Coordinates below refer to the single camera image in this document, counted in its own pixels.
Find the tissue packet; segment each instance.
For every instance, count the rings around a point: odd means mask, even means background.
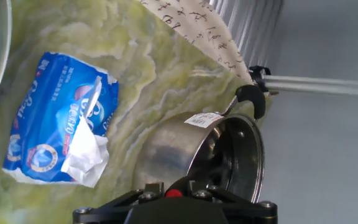
[[[78,143],[77,149],[70,148],[80,120],[86,121],[91,130],[90,136],[84,138],[95,142],[95,137],[105,135],[117,108],[118,87],[117,80],[102,68],[69,55],[44,53],[14,118],[4,172],[18,182],[31,184],[83,184],[62,172],[62,165],[70,150],[87,150],[79,149]]]

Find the pot handle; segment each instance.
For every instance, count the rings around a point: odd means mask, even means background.
[[[260,119],[265,115],[266,99],[264,93],[258,86],[244,85],[236,90],[236,95],[226,108],[225,112],[221,113],[222,116],[227,116],[237,103],[243,101],[251,101],[254,105],[254,118]]]

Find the metal rod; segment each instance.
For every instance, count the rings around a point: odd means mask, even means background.
[[[358,96],[358,81],[265,75],[269,90]]]

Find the stainless steel pot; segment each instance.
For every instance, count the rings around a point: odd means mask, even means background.
[[[223,114],[244,100],[237,91]],[[176,115],[148,136],[137,159],[133,187],[155,182],[169,187],[192,175],[256,203],[264,176],[264,145],[254,119],[241,114],[216,115],[219,118],[203,128],[186,122],[195,114]]]

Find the marble countertop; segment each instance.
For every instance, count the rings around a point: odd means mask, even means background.
[[[222,111],[243,84],[133,0],[16,0],[12,9],[11,53],[0,86],[0,223],[71,223],[74,209],[123,194],[142,143],[161,120]],[[94,189],[19,184],[1,170],[13,117],[46,51],[73,55],[119,80],[119,107],[107,134],[110,160]],[[252,110],[244,103],[234,112]]]

